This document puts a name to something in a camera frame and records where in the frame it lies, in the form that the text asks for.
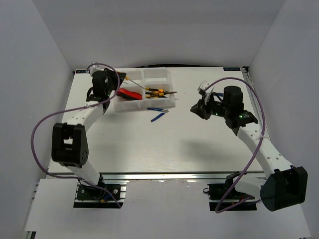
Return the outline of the yellow handle screwdriver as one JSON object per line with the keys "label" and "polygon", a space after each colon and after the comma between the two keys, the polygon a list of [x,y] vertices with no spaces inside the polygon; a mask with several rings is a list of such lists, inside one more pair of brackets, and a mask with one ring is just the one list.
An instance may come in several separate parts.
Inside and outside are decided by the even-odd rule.
{"label": "yellow handle screwdriver", "polygon": [[133,81],[133,80],[130,79],[128,76],[125,77],[125,80],[128,80],[128,81],[134,83],[135,85],[137,85],[137,86],[139,86],[140,88],[142,88],[142,89],[145,90],[145,87],[144,87],[144,86],[142,86],[142,85],[138,84],[137,82]]}

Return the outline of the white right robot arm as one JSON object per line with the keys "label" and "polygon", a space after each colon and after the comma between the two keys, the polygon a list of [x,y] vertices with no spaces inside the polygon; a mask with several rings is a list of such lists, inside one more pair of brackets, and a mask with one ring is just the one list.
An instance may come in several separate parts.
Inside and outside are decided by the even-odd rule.
{"label": "white right robot arm", "polygon": [[227,176],[221,199],[238,198],[244,194],[260,200],[271,212],[301,204],[305,201],[308,173],[303,167],[295,167],[262,136],[256,117],[244,109],[243,93],[240,87],[224,88],[223,99],[216,101],[215,93],[207,93],[205,86],[198,88],[202,98],[190,111],[208,120],[211,116],[222,117],[226,125],[245,143],[265,174],[265,179],[236,172]]}

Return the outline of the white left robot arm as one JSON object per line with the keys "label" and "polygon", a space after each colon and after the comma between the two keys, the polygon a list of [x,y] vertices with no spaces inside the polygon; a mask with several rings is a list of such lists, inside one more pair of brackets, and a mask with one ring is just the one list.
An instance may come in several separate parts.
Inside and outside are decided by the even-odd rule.
{"label": "white left robot arm", "polygon": [[94,70],[91,76],[92,87],[87,91],[86,103],[99,105],[87,106],[68,121],[53,126],[51,158],[77,177],[89,182],[88,193],[99,199],[105,194],[105,186],[100,183],[101,174],[88,161],[86,133],[93,123],[104,115],[110,104],[111,92],[122,84],[127,74],[104,69]]}

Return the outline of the white compartment tray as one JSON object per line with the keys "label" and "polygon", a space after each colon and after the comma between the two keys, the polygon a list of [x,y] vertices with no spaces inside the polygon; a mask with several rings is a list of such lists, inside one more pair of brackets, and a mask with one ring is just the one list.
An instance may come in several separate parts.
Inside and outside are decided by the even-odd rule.
{"label": "white compartment tray", "polygon": [[171,73],[166,68],[125,70],[126,79],[113,100],[114,110],[128,112],[149,107],[175,107]]}

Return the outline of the blue sticker left corner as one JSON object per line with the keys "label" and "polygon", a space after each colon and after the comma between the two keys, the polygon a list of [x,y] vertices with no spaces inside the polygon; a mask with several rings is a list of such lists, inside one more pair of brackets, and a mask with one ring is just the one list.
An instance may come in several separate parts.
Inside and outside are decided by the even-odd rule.
{"label": "blue sticker left corner", "polygon": [[76,74],[89,74],[89,70],[86,69],[77,69],[75,71]]}

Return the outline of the blue sticker corner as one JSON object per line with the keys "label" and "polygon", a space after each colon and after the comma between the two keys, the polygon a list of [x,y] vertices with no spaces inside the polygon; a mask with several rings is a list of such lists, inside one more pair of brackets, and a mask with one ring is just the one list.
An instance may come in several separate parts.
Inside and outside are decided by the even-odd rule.
{"label": "blue sticker corner", "polygon": [[89,70],[86,69],[77,69],[75,71],[76,74],[89,74]]}
{"label": "blue sticker corner", "polygon": [[241,71],[240,67],[223,67],[224,71]]}

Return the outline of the blue sticker right corner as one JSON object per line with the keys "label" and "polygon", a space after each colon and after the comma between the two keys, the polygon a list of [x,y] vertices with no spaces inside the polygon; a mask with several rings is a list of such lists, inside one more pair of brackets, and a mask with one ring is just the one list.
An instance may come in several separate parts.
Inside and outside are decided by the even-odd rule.
{"label": "blue sticker right corner", "polygon": [[241,71],[240,67],[223,67],[224,71]]}

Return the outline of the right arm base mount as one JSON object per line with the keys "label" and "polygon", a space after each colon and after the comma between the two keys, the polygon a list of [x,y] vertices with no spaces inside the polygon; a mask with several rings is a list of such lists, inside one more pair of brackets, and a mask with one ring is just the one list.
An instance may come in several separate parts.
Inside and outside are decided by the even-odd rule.
{"label": "right arm base mount", "polygon": [[[209,197],[209,209],[211,212],[215,211],[219,201],[221,200],[223,195],[226,193],[228,188],[235,181],[234,178],[239,175],[240,175],[240,172],[230,174],[226,177],[224,183],[211,183],[211,184],[208,184],[207,187],[203,189],[203,193],[208,195]],[[256,211],[257,210],[256,204],[259,202],[258,200],[255,200],[254,197],[249,196],[245,193],[237,192],[235,189],[232,189],[232,191],[227,195],[227,197],[225,198],[225,200],[222,202],[221,206],[219,207],[219,210],[223,210],[243,200],[247,200],[247,201],[245,201],[239,206],[236,206],[230,209],[229,211]]]}

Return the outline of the aluminium rail front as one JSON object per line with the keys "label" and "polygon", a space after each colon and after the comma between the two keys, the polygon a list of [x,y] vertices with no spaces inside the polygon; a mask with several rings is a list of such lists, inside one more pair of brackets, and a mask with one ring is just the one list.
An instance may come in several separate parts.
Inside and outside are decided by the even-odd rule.
{"label": "aluminium rail front", "polygon": [[225,172],[155,172],[155,173],[102,173],[105,180],[215,180],[225,179],[235,171]]}

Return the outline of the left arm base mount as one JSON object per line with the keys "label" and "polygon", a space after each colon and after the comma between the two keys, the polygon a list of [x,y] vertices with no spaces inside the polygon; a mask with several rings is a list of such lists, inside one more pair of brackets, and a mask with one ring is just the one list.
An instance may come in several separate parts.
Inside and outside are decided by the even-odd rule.
{"label": "left arm base mount", "polygon": [[82,209],[119,209],[118,204],[122,206],[124,203],[126,183],[105,183],[104,187],[110,193],[79,182],[73,207]]}

